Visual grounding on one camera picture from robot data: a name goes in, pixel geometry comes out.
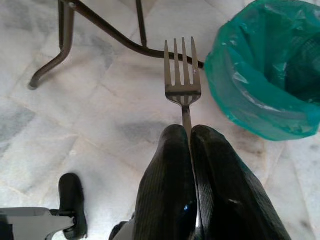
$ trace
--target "green plastic bag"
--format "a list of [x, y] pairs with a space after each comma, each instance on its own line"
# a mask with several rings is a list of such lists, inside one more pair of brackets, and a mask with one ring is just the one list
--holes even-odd
[[257, 0], [216, 37], [205, 73], [237, 125], [268, 140], [301, 139], [320, 123], [320, 7]]

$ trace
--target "fork handle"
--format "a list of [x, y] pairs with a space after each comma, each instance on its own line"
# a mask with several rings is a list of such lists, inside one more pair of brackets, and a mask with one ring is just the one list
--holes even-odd
[[191, 115], [190, 115], [189, 106], [182, 106], [182, 122], [183, 122], [183, 127], [186, 131], [186, 135], [188, 137], [188, 143], [190, 147], [192, 124], [191, 124]]

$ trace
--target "metal fork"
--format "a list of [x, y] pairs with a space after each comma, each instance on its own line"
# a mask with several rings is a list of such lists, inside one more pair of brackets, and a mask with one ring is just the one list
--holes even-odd
[[186, 53], [186, 43], [185, 43], [185, 38], [183, 37], [182, 38], [182, 55], [183, 55], [182, 59], [183, 59], [184, 84], [182, 85], [181, 77], [180, 77], [177, 40], [174, 39], [175, 81], [174, 81], [174, 84], [172, 84], [168, 41], [167, 40], [165, 41], [165, 46], [164, 46], [165, 96], [168, 100], [174, 102], [175, 104], [180, 105], [182, 108], [183, 127], [186, 131], [189, 145], [191, 141], [190, 137], [191, 137], [191, 130], [192, 130], [190, 105], [201, 97], [201, 84], [200, 84], [200, 76], [199, 76], [198, 58], [197, 58], [195, 40], [193, 37], [191, 37], [191, 51], [192, 51], [193, 84], [191, 84], [190, 82], [187, 53]]

